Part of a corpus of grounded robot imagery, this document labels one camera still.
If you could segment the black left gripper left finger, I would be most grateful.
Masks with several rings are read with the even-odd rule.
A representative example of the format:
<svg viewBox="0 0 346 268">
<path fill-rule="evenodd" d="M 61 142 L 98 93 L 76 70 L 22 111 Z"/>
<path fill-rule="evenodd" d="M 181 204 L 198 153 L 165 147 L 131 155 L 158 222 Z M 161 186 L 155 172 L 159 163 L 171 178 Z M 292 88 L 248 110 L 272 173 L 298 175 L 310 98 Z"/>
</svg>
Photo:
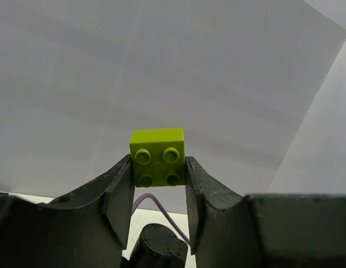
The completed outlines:
<svg viewBox="0 0 346 268">
<path fill-rule="evenodd" d="M 134 190 L 127 155 L 49 203 L 0 195 L 0 267 L 119 267 Z"/>
</svg>

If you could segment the lime two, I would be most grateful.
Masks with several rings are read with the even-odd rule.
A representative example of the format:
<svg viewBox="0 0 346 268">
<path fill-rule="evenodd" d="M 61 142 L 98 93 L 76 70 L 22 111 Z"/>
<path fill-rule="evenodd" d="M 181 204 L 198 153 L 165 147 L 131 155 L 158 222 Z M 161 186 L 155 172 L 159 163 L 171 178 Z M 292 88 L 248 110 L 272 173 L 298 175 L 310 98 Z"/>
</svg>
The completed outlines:
<svg viewBox="0 0 346 268">
<path fill-rule="evenodd" d="M 186 184 L 182 128 L 136 130 L 129 146 L 136 187 Z"/>
</svg>

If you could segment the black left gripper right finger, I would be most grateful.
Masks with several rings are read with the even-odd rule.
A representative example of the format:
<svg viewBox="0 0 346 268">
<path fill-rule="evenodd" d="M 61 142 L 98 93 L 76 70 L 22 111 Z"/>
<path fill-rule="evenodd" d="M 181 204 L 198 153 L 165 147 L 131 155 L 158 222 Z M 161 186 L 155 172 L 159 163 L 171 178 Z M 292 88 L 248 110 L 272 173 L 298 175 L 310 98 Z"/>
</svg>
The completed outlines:
<svg viewBox="0 0 346 268">
<path fill-rule="evenodd" d="M 185 161 L 197 267 L 346 267 L 346 195 L 241 196 Z"/>
</svg>

